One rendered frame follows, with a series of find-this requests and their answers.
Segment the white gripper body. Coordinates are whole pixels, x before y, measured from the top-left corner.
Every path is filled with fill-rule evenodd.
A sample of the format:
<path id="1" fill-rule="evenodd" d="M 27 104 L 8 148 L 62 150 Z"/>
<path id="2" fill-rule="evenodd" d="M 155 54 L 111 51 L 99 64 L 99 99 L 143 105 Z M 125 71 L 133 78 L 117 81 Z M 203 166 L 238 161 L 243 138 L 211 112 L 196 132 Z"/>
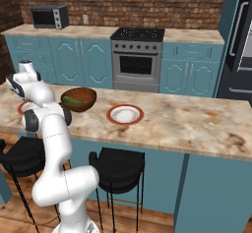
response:
<path id="1" fill-rule="evenodd" d="M 18 81 L 18 76 L 16 74 L 10 74 L 6 77 L 6 83 L 11 91 L 13 91 L 17 96 L 24 98 L 25 92 L 21 85 L 21 83 Z"/>

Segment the green cucumber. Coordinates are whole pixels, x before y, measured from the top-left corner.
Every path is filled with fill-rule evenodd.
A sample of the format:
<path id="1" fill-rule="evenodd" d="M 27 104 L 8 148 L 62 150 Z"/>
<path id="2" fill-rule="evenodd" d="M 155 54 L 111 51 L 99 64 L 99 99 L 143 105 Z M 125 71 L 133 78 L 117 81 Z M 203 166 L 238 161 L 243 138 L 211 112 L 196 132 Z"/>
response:
<path id="1" fill-rule="evenodd" d="M 84 104 L 83 101 L 71 98 L 69 96 L 63 96 L 62 99 L 63 99 L 63 102 L 65 102 L 69 105 L 83 105 Z"/>

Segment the brown wooden bowl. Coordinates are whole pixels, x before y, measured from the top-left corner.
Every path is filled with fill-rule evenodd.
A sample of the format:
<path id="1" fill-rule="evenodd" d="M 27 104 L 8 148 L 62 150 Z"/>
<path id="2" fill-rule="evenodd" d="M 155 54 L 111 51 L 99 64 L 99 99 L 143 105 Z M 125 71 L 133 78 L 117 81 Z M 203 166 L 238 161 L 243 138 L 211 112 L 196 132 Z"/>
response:
<path id="1" fill-rule="evenodd" d="M 63 96 L 69 96 L 71 98 L 81 100 L 84 102 L 83 105 L 69 105 L 63 102 Z M 71 111 L 84 112 L 92 108 L 96 101 L 96 91 L 88 87 L 75 87 L 66 90 L 61 95 L 61 104 Z"/>

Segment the black fridge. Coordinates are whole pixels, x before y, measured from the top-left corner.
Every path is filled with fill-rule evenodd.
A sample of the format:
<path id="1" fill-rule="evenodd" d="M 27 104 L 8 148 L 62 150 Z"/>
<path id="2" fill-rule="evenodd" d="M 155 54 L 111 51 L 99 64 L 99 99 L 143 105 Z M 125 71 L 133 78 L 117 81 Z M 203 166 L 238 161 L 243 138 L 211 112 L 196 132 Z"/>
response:
<path id="1" fill-rule="evenodd" d="M 248 1 L 249 5 L 243 9 L 233 47 L 235 56 L 231 57 L 229 47 L 240 5 L 245 1 Z M 252 0 L 239 0 L 217 97 L 248 100 L 252 105 Z"/>

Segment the white plate with red rim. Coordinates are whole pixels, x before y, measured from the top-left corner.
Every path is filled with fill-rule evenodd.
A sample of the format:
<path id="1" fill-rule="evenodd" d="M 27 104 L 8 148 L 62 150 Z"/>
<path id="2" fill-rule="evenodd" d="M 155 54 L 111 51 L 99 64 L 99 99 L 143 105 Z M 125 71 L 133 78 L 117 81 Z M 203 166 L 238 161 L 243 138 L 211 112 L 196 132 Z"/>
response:
<path id="1" fill-rule="evenodd" d="M 32 103 L 31 102 L 22 102 L 19 106 L 18 106 L 18 113 L 20 115 L 23 115 L 27 110 L 32 108 Z"/>
<path id="2" fill-rule="evenodd" d="M 106 118 L 116 125 L 134 125 L 144 118 L 144 111 L 131 104 L 120 104 L 106 112 Z"/>

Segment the teal cupboard run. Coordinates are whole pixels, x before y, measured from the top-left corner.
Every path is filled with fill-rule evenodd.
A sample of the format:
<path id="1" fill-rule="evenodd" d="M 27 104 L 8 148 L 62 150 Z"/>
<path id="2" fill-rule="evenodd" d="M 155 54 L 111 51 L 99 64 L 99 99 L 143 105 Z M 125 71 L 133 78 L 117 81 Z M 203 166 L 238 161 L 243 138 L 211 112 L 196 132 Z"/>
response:
<path id="1" fill-rule="evenodd" d="M 110 41 L 6 35 L 16 71 L 23 60 L 31 60 L 42 79 L 50 84 L 112 88 Z"/>
<path id="2" fill-rule="evenodd" d="M 165 42 L 159 91 L 213 97 L 222 49 L 222 44 Z"/>

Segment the black bar stool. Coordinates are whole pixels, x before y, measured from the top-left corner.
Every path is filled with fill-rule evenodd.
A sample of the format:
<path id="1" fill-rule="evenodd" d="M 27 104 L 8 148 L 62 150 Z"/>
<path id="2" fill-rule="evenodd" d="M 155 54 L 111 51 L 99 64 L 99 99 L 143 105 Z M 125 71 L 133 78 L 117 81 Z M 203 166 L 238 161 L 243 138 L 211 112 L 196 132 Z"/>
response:
<path id="1" fill-rule="evenodd" d="M 0 139 L 0 163 L 4 169 L 12 176 L 16 188 L 20 194 L 26 212 L 34 225 L 36 232 L 39 232 L 37 224 L 33 218 L 18 177 L 29 177 L 33 175 L 37 179 L 36 173 L 44 168 L 45 152 L 42 139 L 20 137 L 19 140 L 4 152 L 6 142 Z"/>
<path id="2" fill-rule="evenodd" d="M 126 149 L 103 147 L 100 154 L 92 151 L 89 164 L 99 174 L 98 186 L 106 192 L 107 207 L 114 212 L 114 195 L 121 195 L 137 188 L 136 230 L 139 230 L 139 214 L 143 212 L 145 154 Z"/>

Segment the black toaster oven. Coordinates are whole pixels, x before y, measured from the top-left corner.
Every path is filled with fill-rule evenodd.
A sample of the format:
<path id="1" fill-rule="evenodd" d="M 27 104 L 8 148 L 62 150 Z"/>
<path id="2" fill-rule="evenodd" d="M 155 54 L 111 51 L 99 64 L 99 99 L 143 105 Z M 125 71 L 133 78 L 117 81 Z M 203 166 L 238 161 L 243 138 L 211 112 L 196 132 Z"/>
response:
<path id="1" fill-rule="evenodd" d="M 36 29 L 64 29 L 69 26 L 66 5 L 38 5 L 31 7 L 31 18 Z"/>

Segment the silver oven with black hob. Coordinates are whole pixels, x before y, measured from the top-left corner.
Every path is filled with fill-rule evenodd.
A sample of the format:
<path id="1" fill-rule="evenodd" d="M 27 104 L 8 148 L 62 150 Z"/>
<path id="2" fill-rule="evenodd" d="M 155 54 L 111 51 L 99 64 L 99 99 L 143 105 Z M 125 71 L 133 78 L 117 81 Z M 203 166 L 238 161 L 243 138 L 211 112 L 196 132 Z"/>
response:
<path id="1" fill-rule="evenodd" d="M 110 37 L 114 89 L 158 92 L 164 33 L 119 28 Z"/>

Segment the teal island cabinet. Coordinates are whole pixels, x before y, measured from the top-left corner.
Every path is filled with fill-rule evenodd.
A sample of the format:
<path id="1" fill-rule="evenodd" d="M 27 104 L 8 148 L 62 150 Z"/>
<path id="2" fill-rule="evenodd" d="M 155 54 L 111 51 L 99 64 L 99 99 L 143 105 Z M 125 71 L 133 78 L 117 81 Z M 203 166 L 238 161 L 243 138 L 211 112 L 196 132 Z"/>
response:
<path id="1" fill-rule="evenodd" d="M 74 166 L 104 146 L 142 152 L 144 208 L 172 213 L 174 233 L 242 233 L 252 215 L 252 140 L 133 128 L 71 137 Z"/>

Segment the teal tall side panel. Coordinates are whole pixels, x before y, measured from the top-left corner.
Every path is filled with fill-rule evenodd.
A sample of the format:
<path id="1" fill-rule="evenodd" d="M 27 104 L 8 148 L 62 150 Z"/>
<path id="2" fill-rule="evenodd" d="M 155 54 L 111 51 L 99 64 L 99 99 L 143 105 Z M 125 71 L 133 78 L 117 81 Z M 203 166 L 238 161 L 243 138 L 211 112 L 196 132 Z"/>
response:
<path id="1" fill-rule="evenodd" d="M 217 96 L 219 84 L 221 81 L 222 69 L 224 67 L 224 59 L 227 52 L 228 44 L 230 41 L 233 24 L 235 21 L 236 11 L 238 8 L 239 0 L 224 0 L 222 5 L 222 13 L 220 16 L 219 33 L 224 40 L 222 54 L 220 58 L 220 67 L 214 88 L 213 97 Z"/>

